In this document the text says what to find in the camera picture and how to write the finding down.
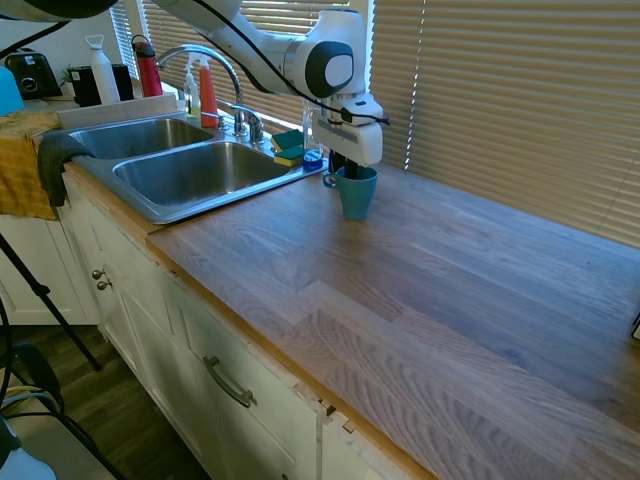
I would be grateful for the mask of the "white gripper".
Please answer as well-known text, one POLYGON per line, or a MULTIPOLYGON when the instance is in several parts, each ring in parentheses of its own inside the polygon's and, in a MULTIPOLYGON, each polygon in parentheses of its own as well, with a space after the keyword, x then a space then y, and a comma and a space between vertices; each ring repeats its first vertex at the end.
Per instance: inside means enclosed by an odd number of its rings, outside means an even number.
POLYGON ((312 135, 320 144, 331 150, 332 174, 344 171, 346 163, 347 179, 364 180, 369 175, 368 167, 378 164, 382 159, 383 132, 377 123, 361 126, 332 125, 324 117, 314 117, 312 135))

